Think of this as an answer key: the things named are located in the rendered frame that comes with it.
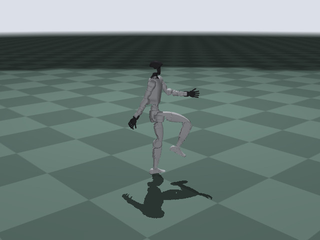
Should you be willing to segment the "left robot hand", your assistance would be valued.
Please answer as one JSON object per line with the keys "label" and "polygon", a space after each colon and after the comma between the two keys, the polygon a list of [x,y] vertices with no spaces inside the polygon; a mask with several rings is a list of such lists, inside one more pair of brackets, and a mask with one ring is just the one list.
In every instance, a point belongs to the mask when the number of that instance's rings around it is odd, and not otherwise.
{"label": "left robot hand", "polygon": [[195,97],[195,98],[198,98],[198,94],[199,93],[195,93],[195,92],[199,92],[199,90],[198,91],[194,91],[194,90],[196,90],[196,88],[195,89],[193,89],[192,91],[190,91],[190,92],[188,92],[188,91],[184,91],[184,92],[187,92],[187,96],[184,96],[184,97],[188,97],[188,96],[190,96],[190,97]]}

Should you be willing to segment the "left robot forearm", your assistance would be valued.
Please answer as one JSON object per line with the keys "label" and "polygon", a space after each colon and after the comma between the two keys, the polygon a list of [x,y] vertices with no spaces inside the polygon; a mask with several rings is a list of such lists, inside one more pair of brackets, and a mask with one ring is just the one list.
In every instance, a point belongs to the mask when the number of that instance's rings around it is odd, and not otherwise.
{"label": "left robot forearm", "polygon": [[173,96],[187,96],[187,92],[177,91],[172,89],[172,95]]}

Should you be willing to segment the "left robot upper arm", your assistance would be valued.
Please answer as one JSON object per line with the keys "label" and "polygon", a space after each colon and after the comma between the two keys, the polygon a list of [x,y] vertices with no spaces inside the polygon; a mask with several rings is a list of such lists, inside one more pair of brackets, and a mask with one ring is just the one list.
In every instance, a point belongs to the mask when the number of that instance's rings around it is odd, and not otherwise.
{"label": "left robot upper arm", "polygon": [[164,80],[163,80],[163,78],[162,78],[161,76],[158,76],[158,77],[160,77],[161,80],[162,80],[162,89],[163,89],[163,91],[164,91],[167,95],[171,95],[172,92],[173,92],[173,90],[172,90],[171,88],[167,88],[167,85],[165,84],[165,82],[164,82]]}

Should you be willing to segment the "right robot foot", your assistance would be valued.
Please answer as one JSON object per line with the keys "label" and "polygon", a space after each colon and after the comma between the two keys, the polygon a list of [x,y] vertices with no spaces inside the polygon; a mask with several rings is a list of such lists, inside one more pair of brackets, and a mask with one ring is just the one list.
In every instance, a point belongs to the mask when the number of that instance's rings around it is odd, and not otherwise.
{"label": "right robot foot", "polygon": [[182,156],[182,157],[186,157],[186,155],[181,151],[181,149],[180,149],[180,148],[177,149],[177,147],[174,146],[174,145],[171,146],[169,149],[170,149],[171,151],[177,153],[178,155]]}

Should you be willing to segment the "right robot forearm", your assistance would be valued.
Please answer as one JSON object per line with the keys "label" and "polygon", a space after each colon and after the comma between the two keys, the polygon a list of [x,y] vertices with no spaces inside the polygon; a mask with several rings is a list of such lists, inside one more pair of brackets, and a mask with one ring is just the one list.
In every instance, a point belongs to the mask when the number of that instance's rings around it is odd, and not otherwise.
{"label": "right robot forearm", "polygon": [[146,103],[148,102],[148,100],[146,98],[144,98],[141,103],[140,106],[138,108],[138,110],[136,111],[136,113],[134,114],[134,117],[137,118],[138,116],[142,115],[144,109],[146,108]]}

